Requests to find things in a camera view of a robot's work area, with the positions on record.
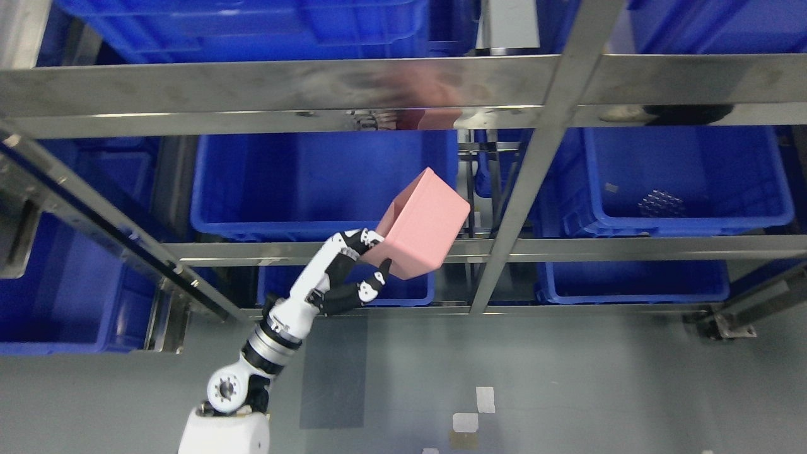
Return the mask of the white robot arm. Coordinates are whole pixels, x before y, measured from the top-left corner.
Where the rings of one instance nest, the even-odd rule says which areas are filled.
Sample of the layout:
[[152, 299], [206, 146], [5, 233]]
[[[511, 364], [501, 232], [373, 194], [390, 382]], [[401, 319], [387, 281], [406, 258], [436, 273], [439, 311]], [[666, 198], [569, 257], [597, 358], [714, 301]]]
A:
[[179, 453], [270, 452], [271, 388], [317, 313], [305, 302], [280, 301], [265, 314], [236, 362], [211, 374], [205, 399], [185, 423]]

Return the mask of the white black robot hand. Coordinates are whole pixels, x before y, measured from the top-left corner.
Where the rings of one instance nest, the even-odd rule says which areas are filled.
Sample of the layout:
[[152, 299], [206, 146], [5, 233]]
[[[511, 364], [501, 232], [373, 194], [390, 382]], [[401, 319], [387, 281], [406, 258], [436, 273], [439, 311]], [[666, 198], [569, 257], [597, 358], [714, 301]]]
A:
[[384, 240], [369, 229], [334, 233], [303, 268], [288, 297], [271, 308], [266, 316], [268, 327], [302, 341], [320, 314], [341, 314], [373, 302], [388, 281], [391, 259], [382, 261], [363, 281], [349, 282], [348, 278], [361, 256]]

